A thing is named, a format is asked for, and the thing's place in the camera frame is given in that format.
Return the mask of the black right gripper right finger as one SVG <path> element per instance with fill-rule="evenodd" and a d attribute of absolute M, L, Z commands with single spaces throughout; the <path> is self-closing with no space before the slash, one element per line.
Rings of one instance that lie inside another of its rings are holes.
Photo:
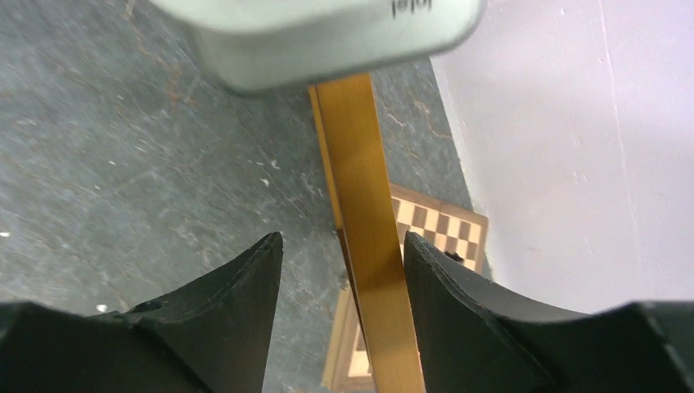
<path fill-rule="evenodd" d="M 502 287 L 416 233 L 404 270 L 429 392 L 693 389 L 690 301 L 581 314 Z"/>

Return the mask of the wooden picture frame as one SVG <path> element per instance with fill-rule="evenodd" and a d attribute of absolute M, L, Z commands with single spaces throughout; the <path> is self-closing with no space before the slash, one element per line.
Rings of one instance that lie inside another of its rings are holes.
<path fill-rule="evenodd" d="M 375 388 L 423 392 L 371 77 L 316 84 L 309 97 Z"/>

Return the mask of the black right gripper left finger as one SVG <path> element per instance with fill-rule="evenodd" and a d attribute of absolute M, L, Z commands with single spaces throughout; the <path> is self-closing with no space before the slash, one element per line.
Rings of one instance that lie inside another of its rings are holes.
<path fill-rule="evenodd" d="M 259 392 L 281 281 L 270 233 L 226 264 L 129 311 L 1 305 L 4 392 Z"/>

